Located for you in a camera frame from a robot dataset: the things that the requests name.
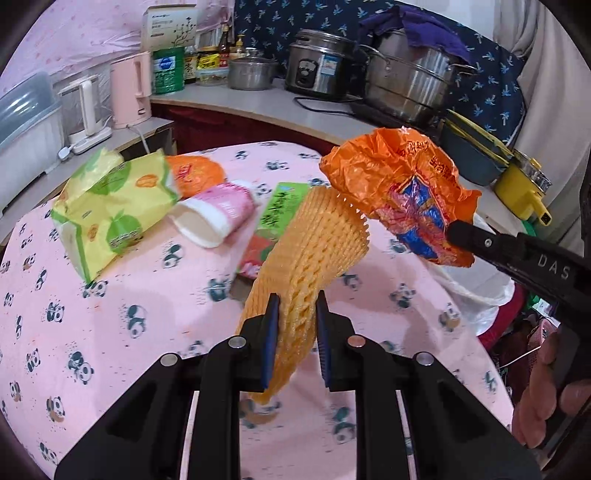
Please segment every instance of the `white box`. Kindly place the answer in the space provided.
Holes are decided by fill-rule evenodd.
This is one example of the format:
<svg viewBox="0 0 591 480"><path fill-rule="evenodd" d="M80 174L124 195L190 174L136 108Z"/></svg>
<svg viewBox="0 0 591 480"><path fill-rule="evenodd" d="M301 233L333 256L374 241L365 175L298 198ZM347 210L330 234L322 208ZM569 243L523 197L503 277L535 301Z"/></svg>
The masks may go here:
<svg viewBox="0 0 591 480"><path fill-rule="evenodd" d="M195 5L148 7L142 18L142 51L193 45L196 27Z"/></svg>

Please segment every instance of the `metal screw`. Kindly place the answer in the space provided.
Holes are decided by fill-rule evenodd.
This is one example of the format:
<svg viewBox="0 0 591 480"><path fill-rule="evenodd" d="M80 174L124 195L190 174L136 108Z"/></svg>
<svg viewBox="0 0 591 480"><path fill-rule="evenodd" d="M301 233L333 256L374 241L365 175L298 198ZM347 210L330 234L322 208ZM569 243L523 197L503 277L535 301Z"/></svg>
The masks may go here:
<svg viewBox="0 0 591 480"><path fill-rule="evenodd" d="M421 352L417 355L417 362L424 367L432 365L434 361L435 358L429 352Z"/></svg>
<svg viewBox="0 0 591 480"><path fill-rule="evenodd" d="M178 357L174 353L167 353L160 358L160 363L163 367L171 367L178 361Z"/></svg>
<svg viewBox="0 0 591 480"><path fill-rule="evenodd" d="M244 337L232 337L228 340L228 345L231 348L242 348L246 345L246 339Z"/></svg>
<svg viewBox="0 0 591 480"><path fill-rule="evenodd" d="M363 338L361 335L351 335L349 338L347 338L347 343L352 347L360 348L365 345L365 338Z"/></svg>

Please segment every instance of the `rice cooker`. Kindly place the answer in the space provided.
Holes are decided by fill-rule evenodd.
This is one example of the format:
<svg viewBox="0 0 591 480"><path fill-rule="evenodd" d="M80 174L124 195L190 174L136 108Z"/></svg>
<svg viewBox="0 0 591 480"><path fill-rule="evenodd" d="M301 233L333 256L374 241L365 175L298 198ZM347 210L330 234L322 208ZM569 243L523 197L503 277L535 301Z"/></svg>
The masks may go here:
<svg viewBox="0 0 591 480"><path fill-rule="evenodd" d="M300 30L290 45L285 88L325 100L343 98L349 88L355 42L320 30Z"/></svg>

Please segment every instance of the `pink panda tablecloth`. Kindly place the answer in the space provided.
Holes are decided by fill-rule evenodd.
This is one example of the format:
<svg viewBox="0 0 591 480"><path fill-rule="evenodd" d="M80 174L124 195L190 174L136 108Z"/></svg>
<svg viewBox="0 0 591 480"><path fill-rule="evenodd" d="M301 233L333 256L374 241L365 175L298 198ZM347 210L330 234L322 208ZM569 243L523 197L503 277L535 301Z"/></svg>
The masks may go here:
<svg viewBox="0 0 591 480"><path fill-rule="evenodd" d="M203 152L231 180L256 185L255 216L219 248L180 235L167 218L86 286L48 213L18 222L0 267L0 406L49 477L98 417L166 352L205 353L234 333L241 304L230 282L279 181L326 182L317 152L282 142ZM392 352L430 351L505 425L512 405L477 338L443 325L447 293L414 255L370 222L367 256L326 290L334 312ZM329 394L316 352L266 407L241 402L242 476L260 480L355 478L355 399Z"/></svg>

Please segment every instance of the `orange foam fruit net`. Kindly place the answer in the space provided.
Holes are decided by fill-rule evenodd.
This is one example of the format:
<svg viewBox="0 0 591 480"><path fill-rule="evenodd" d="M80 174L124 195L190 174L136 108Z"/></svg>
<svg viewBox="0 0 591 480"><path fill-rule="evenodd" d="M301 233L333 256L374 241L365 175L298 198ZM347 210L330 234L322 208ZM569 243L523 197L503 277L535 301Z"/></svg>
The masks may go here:
<svg viewBox="0 0 591 480"><path fill-rule="evenodd" d="M316 298L320 290L367 253L366 219L345 195L313 187L258 274L246 301L245 319L265 313L271 293L281 299L275 365L269 388L252 398L269 402L289 381L316 338Z"/></svg>

